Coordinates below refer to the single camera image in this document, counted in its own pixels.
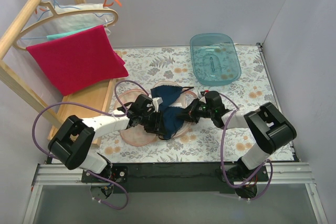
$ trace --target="blue container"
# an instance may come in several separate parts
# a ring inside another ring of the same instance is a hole
[[[225,34],[194,36],[190,52],[194,74],[202,85],[228,85],[242,73],[233,41]]]

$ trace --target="navy garment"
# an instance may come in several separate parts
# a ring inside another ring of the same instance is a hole
[[[169,107],[183,93],[182,89],[183,87],[170,85],[162,85],[151,89],[152,97],[161,97],[163,101],[159,105],[159,111],[163,111],[163,123],[167,131],[167,134],[163,136],[164,140],[171,139],[184,123],[183,120],[176,118],[176,115],[181,113],[183,108]]]

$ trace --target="floral tablecloth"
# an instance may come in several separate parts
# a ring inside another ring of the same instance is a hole
[[[256,46],[236,46],[241,66],[240,78],[228,86],[207,87],[201,85],[194,76],[189,47],[123,49],[122,58],[129,72],[129,80],[135,80],[148,91],[159,81],[173,81],[181,86],[194,86],[196,90],[217,90],[229,96],[242,109],[254,110],[265,102],[275,99],[261,56]],[[122,83],[118,94],[137,88],[130,83]],[[116,101],[113,96],[111,109]],[[233,106],[223,100],[226,107]],[[216,128],[211,120],[201,119],[191,126],[181,138],[155,142],[143,147],[125,143],[119,132],[103,137],[97,149],[114,163],[147,162],[213,162],[219,161],[222,130]],[[225,160],[236,161],[252,147],[255,140],[247,129],[227,131],[225,140]],[[271,157],[276,161],[293,160],[291,148],[284,146]]]

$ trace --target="pink cloth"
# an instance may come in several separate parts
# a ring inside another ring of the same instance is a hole
[[[102,80],[128,76],[103,26],[27,47],[51,83],[69,95]]]

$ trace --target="clothes rack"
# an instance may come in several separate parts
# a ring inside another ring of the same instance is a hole
[[[3,58],[41,1],[42,0],[28,0],[0,40],[0,80],[37,112],[43,110],[47,104],[3,61]],[[84,4],[86,0],[75,0],[75,2],[76,4]],[[115,79],[96,83],[76,93],[63,97],[62,101],[79,102],[98,110],[108,111],[115,83]],[[44,117],[53,125],[48,139],[51,139],[65,119],[73,114],[80,118],[89,118],[99,115],[97,112],[67,104],[61,105],[57,113],[53,110],[48,110],[44,113]],[[100,142],[101,139],[96,139],[92,144],[99,146]]]

